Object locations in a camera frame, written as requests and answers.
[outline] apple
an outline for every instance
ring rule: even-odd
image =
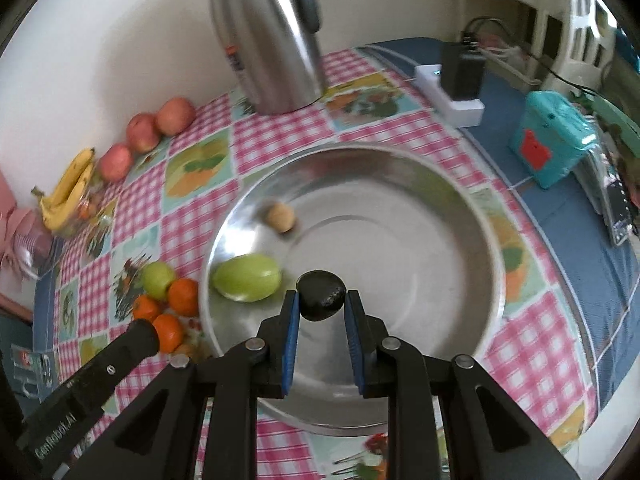
[[[133,166],[131,150],[123,142],[111,146],[98,161],[98,171],[106,182],[117,182],[127,176]]]
[[[177,279],[175,271],[161,260],[142,267],[142,287],[154,300],[166,301],[167,290]]]
[[[132,150],[148,153],[160,142],[156,130],[156,117],[148,112],[134,115],[127,124],[127,141]]]
[[[193,123],[196,109],[184,97],[174,97],[165,102],[156,114],[156,127],[166,136],[173,137]]]

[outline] table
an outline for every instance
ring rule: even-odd
[[[124,182],[108,188],[103,207],[112,227],[69,241],[55,279],[36,294],[36,301],[38,295],[54,300],[45,339],[60,381],[126,329],[127,306],[140,292],[131,278],[145,261],[161,258],[181,276],[198,278],[216,224],[239,191],[270,166],[324,142],[389,142],[444,168],[487,213],[506,261],[507,303],[482,364],[556,446],[567,449],[592,423],[596,393],[566,284],[518,196],[397,73],[355,50],[329,54],[323,62],[330,88],[320,102],[265,117],[254,114],[240,91],[224,94],[201,107],[183,134],[141,158]],[[213,153],[224,157],[206,175],[184,170]],[[184,324],[191,338],[202,337],[196,320]],[[34,321],[34,332],[42,325]],[[117,386],[85,444],[167,361],[163,354],[149,358]],[[348,450],[365,445],[362,438],[307,434],[264,414],[257,436],[258,474],[265,478],[318,478],[335,471],[332,463]]]

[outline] black cable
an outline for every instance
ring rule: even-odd
[[[513,43],[513,44],[516,44],[517,46],[519,46],[528,56],[531,56],[538,63],[540,63],[540,65],[542,65],[543,68],[548,70],[549,73],[551,73],[555,78],[559,79],[560,81],[562,81],[563,83],[565,83],[565,84],[567,84],[569,86],[577,88],[578,90],[580,90],[582,92],[585,92],[587,94],[591,94],[593,96],[602,97],[602,95],[598,91],[594,90],[593,88],[589,88],[588,86],[579,85],[578,83],[572,83],[571,81],[565,79],[564,77],[562,77],[561,75],[556,73],[551,67],[549,67],[538,56],[534,56],[531,53],[529,47],[525,43],[523,43],[521,41],[518,41],[514,37],[512,32],[509,30],[509,27],[507,27],[507,25],[505,25],[503,20],[501,20],[500,18],[495,18],[493,16],[476,16],[475,18],[473,18],[470,22],[468,22],[466,24],[465,29],[462,31],[463,41],[464,41],[464,38],[475,38],[476,35],[478,34],[478,31],[480,30],[480,27],[482,27],[487,22],[495,23],[496,25],[498,25],[504,31],[504,33],[507,35],[507,40],[509,40],[510,43]],[[475,23],[477,23],[477,25],[474,27],[473,30],[470,30],[471,26],[473,24],[475,24]]]

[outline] bunch of bananas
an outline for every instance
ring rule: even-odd
[[[31,194],[38,199],[42,220],[47,229],[59,232],[74,216],[89,186],[94,167],[95,150],[85,148],[66,168],[53,193],[46,196],[37,187],[31,190]]]

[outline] green apple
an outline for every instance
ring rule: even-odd
[[[264,254],[243,254],[223,262],[210,276],[210,284],[222,296],[250,303],[273,294],[282,280],[280,267]]]
[[[160,260],[146,264],[142,268],[142,286],[148,296],[154,300],[166,301],[166,292],[178,275],[171,267]]]

